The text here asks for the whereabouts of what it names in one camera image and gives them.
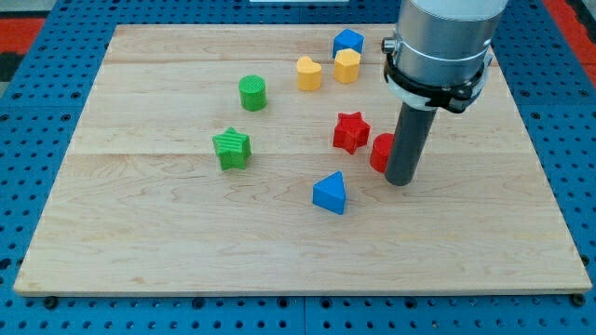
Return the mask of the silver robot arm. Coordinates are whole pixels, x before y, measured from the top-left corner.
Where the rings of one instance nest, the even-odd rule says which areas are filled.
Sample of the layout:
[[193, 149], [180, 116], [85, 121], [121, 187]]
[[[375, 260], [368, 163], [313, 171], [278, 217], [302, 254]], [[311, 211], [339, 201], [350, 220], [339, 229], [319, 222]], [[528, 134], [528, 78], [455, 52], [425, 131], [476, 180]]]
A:
[[461, 114], [479, 97], [507, 0], [403, 0], [382, 42], [389, 90], [420, 111]]

